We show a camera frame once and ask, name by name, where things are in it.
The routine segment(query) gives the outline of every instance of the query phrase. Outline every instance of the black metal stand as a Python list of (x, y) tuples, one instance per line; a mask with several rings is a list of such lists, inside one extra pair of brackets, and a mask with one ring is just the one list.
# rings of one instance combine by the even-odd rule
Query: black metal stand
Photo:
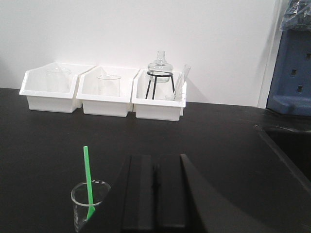
[[(154, 74), (153, 71), (148, 71), (147, 74), (150, 75), (150, 76), (153, 76), (153, 77), (155, 78), (154, 90), (153, 90), (153, 93), (152, 93), (152, 99), (153, 99), (153, 100), (155, 99), (156, 80), (157, 80), (158, 77), (161, 77), (161, 78), (170, 77), (170, 78), (171, 78), (171, 81), (172, 81), (173, 92), (175, 91), (174, 80), (173, 80), (173, 73), (163, 72), (163, 75), (159, 75), (159, 74)], [(151, 80), (149, 79), (148, 88), (147, 88), (147, 94), (146, 94), (146, 99), (148, 98), (149, 89), (150, 89), (150, 83), (151, 83)]]

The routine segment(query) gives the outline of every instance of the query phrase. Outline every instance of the clear glass cup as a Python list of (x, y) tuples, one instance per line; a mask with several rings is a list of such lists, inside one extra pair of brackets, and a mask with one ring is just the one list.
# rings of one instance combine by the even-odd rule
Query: clear glass cup
[(69, 93), (70, 91), (70, 78), (71, 71), (69, 69), (56, 66), (54, 68), (47, 69), (46, 81), (47, 91)]
[(92, 191), (94, 204), (88, 203), (86, 182), (77, 184), (71, 191), (71, 200), (73, 201), (74, 229), (79, 232), (87, 222), (87, 213), (90, 206), (96, 210), (107, 196), (110, 185), (104, 181), (92, 180)]
[[(165, 60), (165, 51), (157, 52), (156, 60), (154, 60), (154, 62), (148, 65), (148, 72), (154, 75), (168, 75), (173, 72), (173, 66)], [(155, 76), (152, 76), (152, 75), (149, 75), (149, 76), (150, 76), (150, 80), (154, 82)], [(166, 83), (169, 80), (170, 80), (170, 77), (157, 77), (156, 82)]]
[(119, 97), (120, 79), (121, 76), (112, 74), (103, 74), (97, 76), (98, 95)]

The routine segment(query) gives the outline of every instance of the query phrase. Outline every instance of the white plastic tray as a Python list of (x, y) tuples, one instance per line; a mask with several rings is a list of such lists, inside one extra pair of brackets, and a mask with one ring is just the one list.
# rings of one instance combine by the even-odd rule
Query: white plastic tray
[[(51, 83), (46, 77), (46, 70), (55, 66), (69, 69), (69, 78), (63, 81), (62, 85), (68, 85), (68, 90), (64, 91), (49, 88)], [(27, 96), (30, 110), (72, 113), (76, 108), (81, 107), (81, 101), (76, 99), (78, 80), (80, 75), (89, 71), (94, 66), (75, 65), (65, 63), (50, 63), (43, 67), (26, 71), (19, 94)]]
[[(180, 72), (173, 72), (175, 85), (180, 74)], [(132, 94), (136, 118), (179, 121), (179, 117), (183, 115), (183, 109), (186, 107), (187, 83), (185, 82), (180, 87), (182, 90), (177, 91), (182, 93), (181, 101), (165, 100), (166, 95), (173, 94), (171, 81), (156, 84), (154, 100), (151, 100), (154, 85), (154, 82), (151, 82), (148, 99), (145, 99), (148, 83), (147, 70), (141, 70), (134, 79)]]
[[(96, 92), (97, 76), (101, 75), (102, 69), (107, 74), (121, 76), (119, 97), (98, 95)], [(133, 109), (131, 103), (133, 79), (138, 72), (139, 69), (135, 68), (98, 66), (81, 75), (77, 99), (82, 100), (84, 113), (126, 117)]]

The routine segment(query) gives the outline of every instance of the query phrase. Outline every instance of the round-bottom flask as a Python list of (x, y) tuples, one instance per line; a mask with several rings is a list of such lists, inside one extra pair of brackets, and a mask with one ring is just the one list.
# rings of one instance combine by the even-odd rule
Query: round-bottom flask
[(157, 52), (157, 59), (148, 65), (148, 73), (152, 82), (166, 83), (170, 80), (170, 75), (172, 75), (173, 66), (165, 60), (165, 51)]

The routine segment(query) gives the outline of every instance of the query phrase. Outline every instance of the plastic straw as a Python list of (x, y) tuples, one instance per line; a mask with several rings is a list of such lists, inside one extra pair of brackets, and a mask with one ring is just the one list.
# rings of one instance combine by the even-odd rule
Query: plastic straw
[(87, 197), (88, 197), (88, 204), (91, 205), (88, 207), (87, 217), (86, 219), (89, 220), (89, 218), (92, 216), (92, 214), (95, 211), (95, 207), (92, 206), (94, 204), (93, 200), (93, 191), (92, 191), (92, 182), (91, 182), (91, 170), (89, 168), (89, 157), (88, 157), (88, 147), (83, 147), (84, 151), (84, 163), (86, 167), (86, 187), (87, 187)]

